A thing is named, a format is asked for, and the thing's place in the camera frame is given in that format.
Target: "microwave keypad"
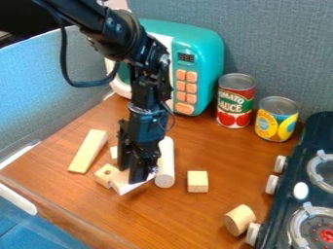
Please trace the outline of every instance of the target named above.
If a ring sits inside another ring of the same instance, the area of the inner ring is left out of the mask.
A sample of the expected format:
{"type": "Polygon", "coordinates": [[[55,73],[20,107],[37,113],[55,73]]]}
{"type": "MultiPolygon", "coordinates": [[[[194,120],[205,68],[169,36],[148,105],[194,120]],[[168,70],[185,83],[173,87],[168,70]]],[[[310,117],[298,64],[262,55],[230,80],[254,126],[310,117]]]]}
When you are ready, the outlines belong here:
{"type": "Polygon", "coordinates": [[[178,103],[175,104],[175,109],[179,113],[191,115],[195,111],[195,105],[198,101],[196,93],[198,91],[198,74],[197,72],[178,69],[176,71],[176,98],[178,103]]]}

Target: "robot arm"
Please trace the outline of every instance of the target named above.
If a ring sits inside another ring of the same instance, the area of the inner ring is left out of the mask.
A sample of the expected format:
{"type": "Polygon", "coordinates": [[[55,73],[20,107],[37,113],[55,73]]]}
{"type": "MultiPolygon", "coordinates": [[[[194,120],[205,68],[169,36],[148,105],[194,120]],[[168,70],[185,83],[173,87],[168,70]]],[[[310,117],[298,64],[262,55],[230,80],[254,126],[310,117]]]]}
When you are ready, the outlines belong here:
{"type": "Polygon", "coordinates": [[[129,168],[131,184],[145,181],[157,170],[161,156],[158,144],[165,137],[168,115],[172,114],[166,105],[172,91],[167,48],[148,35],[128,11],[101,7],[95,0],[33,1],[54,17],[79,26],[105,57],[129,65],[132,98],[129,121],[119,121],[118,165],[120,170],[129,168]]]}
{"type": "Polygon", "coordinates": [[[124,61],[158,74],[167,48],[147,35],[137,18],[126,10],[111,10],[94,0],[33,0],[80,27],[105,57],[124,61]]]}

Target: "wooden tabletop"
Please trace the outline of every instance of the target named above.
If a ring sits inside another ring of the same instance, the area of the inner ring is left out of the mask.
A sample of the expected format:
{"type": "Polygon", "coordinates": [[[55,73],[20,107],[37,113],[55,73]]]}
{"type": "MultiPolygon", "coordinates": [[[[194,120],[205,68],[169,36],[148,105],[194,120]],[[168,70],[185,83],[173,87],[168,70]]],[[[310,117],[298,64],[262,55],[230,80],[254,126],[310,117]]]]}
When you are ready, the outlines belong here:
{"type": "Polygon", "coordinates": [[[175,147],[176,183],[160,189],[154,181],[118,196],[97,185],[93,173],[110,162],[117,144],[118,120],[128,118],[128,101],[113,95],[1,171],[79,218],[118,238],[119,247],[250,248],[244,235],[223,227],[223,214],[240,204],[252,208],[262,223],[273,198],[264,194],[277,155],[289,155],[298,134],[285,143],[258,137],[253,124],[241,129],[219,126],[210,106],[197,117],[177,116],[167,135],[175,147]],[[91,128],[108,132],[108,144],[90,171],[67,167],[91,128]],[[207,170],[209,192],[187,192],[187,170],[207,170]]]}

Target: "wooden cylinder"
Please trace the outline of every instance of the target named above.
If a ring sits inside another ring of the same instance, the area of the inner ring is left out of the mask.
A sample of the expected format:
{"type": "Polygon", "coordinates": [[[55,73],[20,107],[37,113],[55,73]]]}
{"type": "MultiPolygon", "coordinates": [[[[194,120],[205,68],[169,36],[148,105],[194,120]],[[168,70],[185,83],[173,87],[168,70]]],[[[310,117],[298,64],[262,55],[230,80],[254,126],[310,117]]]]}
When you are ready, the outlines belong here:
{"type": "Polygon", "coordinates": [[[159,143],[161,157],[158,160],[159,171],[155,184],[160,188],[170,188],[174,184],[174,146],[172,138],[166,136],[159,143]]]}
{"type": "Polygon", "coordinates": [[[233,236],[239,236],[245,232],[250,225],[257,220],[252,209],[242,204],[237,208],[233,209],[223,217],[223,223],[227,230],[233,236]]]}

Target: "black toy stove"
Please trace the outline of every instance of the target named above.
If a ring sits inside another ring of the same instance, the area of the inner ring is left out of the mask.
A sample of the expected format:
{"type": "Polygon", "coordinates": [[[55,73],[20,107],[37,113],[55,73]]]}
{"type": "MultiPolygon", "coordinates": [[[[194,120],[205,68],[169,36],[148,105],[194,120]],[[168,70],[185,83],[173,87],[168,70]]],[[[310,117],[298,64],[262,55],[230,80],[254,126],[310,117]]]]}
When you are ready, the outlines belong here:
{"type": "Polygon", "coordinates": [[[310,116],[291,156],[277,157],[266,193],[275,195],[247,243],[260,249],[333,249],[333,112],[310,116]]]}

